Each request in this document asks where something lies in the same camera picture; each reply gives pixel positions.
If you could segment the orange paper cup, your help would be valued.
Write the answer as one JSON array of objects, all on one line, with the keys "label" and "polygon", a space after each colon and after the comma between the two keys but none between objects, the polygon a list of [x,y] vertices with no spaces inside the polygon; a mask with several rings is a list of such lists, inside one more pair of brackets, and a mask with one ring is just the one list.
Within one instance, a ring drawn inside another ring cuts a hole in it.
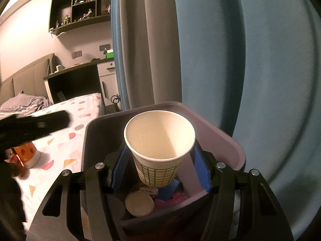
[{"label": "orange paper cup", "polygon": [[41,156],[40,152],[32,142],[15,147],[14,151],[27,169],[34,167]]}]

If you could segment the pink plastic bag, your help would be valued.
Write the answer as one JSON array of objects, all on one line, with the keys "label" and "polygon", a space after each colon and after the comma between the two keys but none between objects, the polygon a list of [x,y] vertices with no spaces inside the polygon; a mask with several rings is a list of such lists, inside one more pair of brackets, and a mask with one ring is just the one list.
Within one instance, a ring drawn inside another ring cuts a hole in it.
[{"label": "pink plastic bag", "polygon": [[153,200],[154,202],[154,211],[162,210],[171,206],[174,206],[176,204],[182,203],[186,199],[188,199],[189,196],[187,196],[185,193],[181,191],[175,192],[172,197],[168,201],[163,201],[159,198],[155,198]]}]

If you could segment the blue foam fruit net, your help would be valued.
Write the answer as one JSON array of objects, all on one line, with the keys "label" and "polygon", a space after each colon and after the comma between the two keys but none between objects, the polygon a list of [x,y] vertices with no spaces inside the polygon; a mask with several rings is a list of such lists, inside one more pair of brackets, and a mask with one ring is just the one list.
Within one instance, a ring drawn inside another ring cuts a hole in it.
[{"label": "blue foam fruit net", "polygon": [[171,182],[171,184],[162,188],[158,188],[158,194],[154,199],[164,201],[164,202],[169,201],[173,197],[174,193],[177,191],[179,185],[180,185],[180,181],[174,179]]}]

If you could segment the white grid paper cup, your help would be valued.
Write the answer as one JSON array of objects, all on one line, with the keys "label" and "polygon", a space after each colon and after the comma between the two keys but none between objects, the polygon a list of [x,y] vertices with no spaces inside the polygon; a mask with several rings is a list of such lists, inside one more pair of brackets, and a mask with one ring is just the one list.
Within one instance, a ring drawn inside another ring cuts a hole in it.
[{"label": "white grid paper cup", "polygon": [[175,179],[196,141],[192,123],[177,113],[150,110],[132,117],[124,129],[141,181],[149,187],[165,187]]}]

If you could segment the purple plastic trash bin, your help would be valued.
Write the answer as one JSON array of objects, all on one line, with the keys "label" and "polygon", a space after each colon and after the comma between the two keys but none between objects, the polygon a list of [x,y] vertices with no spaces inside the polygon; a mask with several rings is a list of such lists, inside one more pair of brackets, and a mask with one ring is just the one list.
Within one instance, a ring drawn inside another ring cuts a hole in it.
[{"label": "purple plastic trash bin", "polygon": [[82,170],[93,238],[201,240],[215,193],[209,161],[239,170],[245,153],[179,102],[92,120]]}]

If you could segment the grey striped duvet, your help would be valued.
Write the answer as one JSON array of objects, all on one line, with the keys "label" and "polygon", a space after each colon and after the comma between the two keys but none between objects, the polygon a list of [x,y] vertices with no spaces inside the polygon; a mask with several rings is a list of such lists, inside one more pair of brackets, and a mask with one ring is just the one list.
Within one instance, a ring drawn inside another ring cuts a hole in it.
[{"label": "grey striped duvet", "polygon": [[12,115],[17,115],[18,117],[28,116],[51,105],[52,103],[48,98],[20,92],[17,96],[8,99],[1,105],[1,119]]}]

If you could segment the grey upholstered headboard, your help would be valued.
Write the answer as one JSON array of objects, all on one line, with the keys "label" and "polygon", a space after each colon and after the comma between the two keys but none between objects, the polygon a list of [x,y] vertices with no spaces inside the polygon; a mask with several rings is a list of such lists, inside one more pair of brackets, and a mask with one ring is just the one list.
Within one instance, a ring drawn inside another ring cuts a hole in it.
[{"label": "grey upholstered headboard", "polygon": [[48,54],[26,65],[1,82],[1,104],[23,91],[27,95],[48,98],[44,78],[56,66],[54,53]]}]

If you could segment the dark wooden desk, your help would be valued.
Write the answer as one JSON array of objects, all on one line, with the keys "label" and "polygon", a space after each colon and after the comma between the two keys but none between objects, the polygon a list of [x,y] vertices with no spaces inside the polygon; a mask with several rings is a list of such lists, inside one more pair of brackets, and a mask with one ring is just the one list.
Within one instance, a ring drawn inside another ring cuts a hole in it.
[{"label": "dark wooden desk", "polygon": [[114,59],[91,61],[48,75],[44,78],[48,98],[56,104],[74,97],[99,93],[105,105],[97,65],[109,61]]}]

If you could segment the white drawer cabinet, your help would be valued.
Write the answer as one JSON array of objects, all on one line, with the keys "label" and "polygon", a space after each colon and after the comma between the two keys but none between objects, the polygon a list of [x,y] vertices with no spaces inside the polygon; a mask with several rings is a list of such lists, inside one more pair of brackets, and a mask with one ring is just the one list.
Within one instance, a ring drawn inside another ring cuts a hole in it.
[{"label": "white drawer cabinet", "polygon": [[116,79],[115,62],[109,61],[97,65],[105,105],[112,104],[112,97],[119,94]]}]

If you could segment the green box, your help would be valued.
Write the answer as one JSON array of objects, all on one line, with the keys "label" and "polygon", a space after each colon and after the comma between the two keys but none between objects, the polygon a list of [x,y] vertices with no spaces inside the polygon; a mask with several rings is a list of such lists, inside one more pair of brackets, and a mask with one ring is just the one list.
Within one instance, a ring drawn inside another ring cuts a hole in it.
[{"label": "green box", "polygon": [[105,54],[105,58],[106,59],[109,59],[109,58],[113,58],[114,57],[114,52],[112,49],[110,50],[105,50],[104,51],[104,54]]}]

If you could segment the blue and grey curtain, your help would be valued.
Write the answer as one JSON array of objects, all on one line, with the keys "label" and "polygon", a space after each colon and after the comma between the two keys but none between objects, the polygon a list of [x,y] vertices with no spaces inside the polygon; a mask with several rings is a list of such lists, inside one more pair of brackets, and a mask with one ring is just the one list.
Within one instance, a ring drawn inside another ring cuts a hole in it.
[{"label": "blue and grey curtain", "polygon": [[122,108],[193,109],[320,240],[320,0],[112,0],[111,27]]}]

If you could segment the dark wall shelf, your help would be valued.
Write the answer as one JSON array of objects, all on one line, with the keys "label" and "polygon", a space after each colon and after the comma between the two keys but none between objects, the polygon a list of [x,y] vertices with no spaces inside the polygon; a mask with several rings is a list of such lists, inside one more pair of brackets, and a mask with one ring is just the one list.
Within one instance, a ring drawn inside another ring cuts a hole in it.
[{"label": "dark wall shelf", "polygon": [[52,0],[48,32],[67,31],[111,20],[111,0]]}]

